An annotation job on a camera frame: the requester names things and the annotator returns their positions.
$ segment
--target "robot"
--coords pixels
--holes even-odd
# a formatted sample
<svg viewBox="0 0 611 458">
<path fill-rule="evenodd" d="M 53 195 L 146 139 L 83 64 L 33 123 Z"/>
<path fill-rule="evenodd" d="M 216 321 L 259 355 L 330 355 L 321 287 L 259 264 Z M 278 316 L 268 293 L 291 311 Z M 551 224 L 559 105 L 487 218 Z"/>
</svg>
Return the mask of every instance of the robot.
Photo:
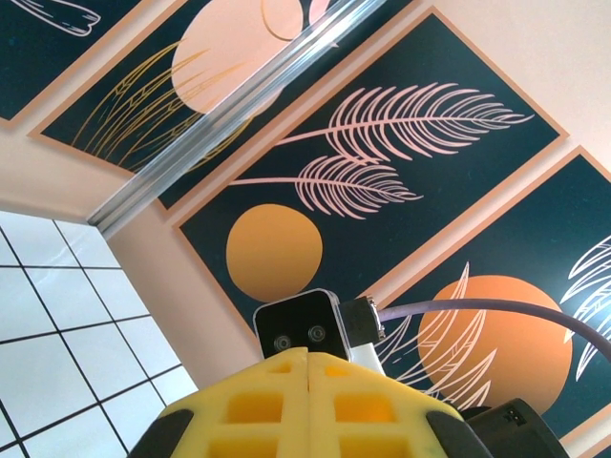
<svg viewBox="0 0 611 458">
<path fill-rule="evenodd" d="M 421 302 L 378 312 L 317 289 L 254 316 L 264 360 L 166 407 L 128 458 L 568 458 L 524 401 L 459 412 L 390 379 L 374 351 L 382 321 L 447 308 L 487 308 L 565 325 L 610 358 L 592 328 L 505 301 Z"/>
</svg>

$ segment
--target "pink leaf illustration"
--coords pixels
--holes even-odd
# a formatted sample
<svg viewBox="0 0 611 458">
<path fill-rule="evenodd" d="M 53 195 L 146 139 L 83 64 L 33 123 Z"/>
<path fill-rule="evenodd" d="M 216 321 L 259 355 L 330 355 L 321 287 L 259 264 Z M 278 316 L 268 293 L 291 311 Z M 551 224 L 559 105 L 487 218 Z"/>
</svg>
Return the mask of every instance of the pink leaf illustration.
<svg viewBox="0 0 611 458">
<path fill-rule="evenodd" d="M 450 299 L 465 297 L 469 270 L 470 265 L 467 262 Z M 467 357 L 472 354 L 483 330 L 486 312 L 483 310 L 477 312 L 462 330 L 461 335 L 454 341 L 449 341 L 448 335 L 451 329 L 456 327 L 457 314 L 456 310 L 436 314 L 426 327 L 408 339 L 405 336 L 411 321 L 404 320 L 397 329 L 375 347 L 382 363 L 392 361 L 393 364 L 400 363 L 405 356 L 418 348 L 426 349 L 426 353 L 421 356 L 420 360 L 398 375 L 396 380 L 405 385 L 417 385 L 430 380 L 431 375 L 439 374 L 440 379 L 437 383 L 433 383 L 430 388 L 423 391 L 435 398 L 439 398 L 443 391 L 447 401 L 460 403 L 462 409 L 469 406 L 481 406 L 484 403 L 492 384 L 486 374 L 495 358 L 496 349 L 478 364 L 466 367 Z M 433 360 L 431 354 L 440 345 L 442 348 L 447 346 L 447 349 Z M 458 370 L 462 370 L 463 373 L 457 374 Z"/>
<path fill-rule="evenodd" d="M 386 165 L 362 165 L 342 156 L 319 157 L 306 165 L 298 177 L 237 179 L 230 186 L 293 183 L 302 203 L 327 215 L 365 219 L 382 205 L 418 200 Z"/>
<path fill-rule="evenodd" d="M 412 160 L 413 153 L 456 154 L 490 131 L 508 129 L 534 116 L 515 114 L 493 101 L 492 94 L 455 86 L 362 88 L 337 107 L 328 127 L 278 144 L 324 135 L 337 153 L 358 162 L 389 161 L 390 156 Z"/>
</svg>

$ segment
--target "painted mural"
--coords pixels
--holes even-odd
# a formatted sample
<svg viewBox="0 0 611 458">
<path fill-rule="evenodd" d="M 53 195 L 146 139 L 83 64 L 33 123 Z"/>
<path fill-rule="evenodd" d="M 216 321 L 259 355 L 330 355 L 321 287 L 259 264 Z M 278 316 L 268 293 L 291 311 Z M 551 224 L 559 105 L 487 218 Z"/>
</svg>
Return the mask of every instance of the painted mural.
<svg viewBox="0 0 611 458">
<path fill-rule="evenodd" d="M 0 3 L 0 118 L 12 120 L 141 0 Z"/>
<path fill-rule="evenodd" d="M 160 197 L 176 203 L 410 0 L 390 2 L 284 88 Z M 36 130 L 64 150 L 139 171 L 335 0 L 189 0 L 55 119 Z"/>
<path fill-rule="evenodd" d="M 578 156 L 390 306 L 505 299 L 573 315 L 611 338 L 611 184 Z M 539 319 L 448 311 L 387 323 L 387 374 L 459 408 L 526 400 L 558 436 L 611 403 L 611 366 Z"/>
<path fill-rule="evenodd" d="M 437 15 L 405 32 L 181 225 L 249 325 L 357 296 L 559 137 Z"/>
</svg>

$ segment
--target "tiled wall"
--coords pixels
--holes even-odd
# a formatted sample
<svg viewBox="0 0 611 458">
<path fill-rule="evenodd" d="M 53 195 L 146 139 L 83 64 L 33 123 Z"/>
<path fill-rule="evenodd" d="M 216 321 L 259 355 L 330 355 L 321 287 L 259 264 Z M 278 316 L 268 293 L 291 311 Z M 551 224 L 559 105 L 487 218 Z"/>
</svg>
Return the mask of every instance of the tiled wall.
<svg viewBox="0 0 611 458">
<path fill-rule="evenodd" d="M 94 228 L 0 212 L 0 458 L 124 457 L 195 389 Z"/>
</svg>

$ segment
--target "cable connector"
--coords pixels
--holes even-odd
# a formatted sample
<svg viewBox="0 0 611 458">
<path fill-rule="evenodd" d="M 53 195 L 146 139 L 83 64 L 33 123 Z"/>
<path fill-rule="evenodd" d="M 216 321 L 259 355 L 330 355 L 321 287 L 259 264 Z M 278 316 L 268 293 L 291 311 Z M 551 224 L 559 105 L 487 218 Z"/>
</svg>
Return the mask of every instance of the cable connector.
<svg viewBox="0 0 611 458">
<path fill-rule="evenodd" d="M 377 344 L 386 337 L 371 296 L 342 302 L 339 309 L 350 347 Z"/>
</svg>

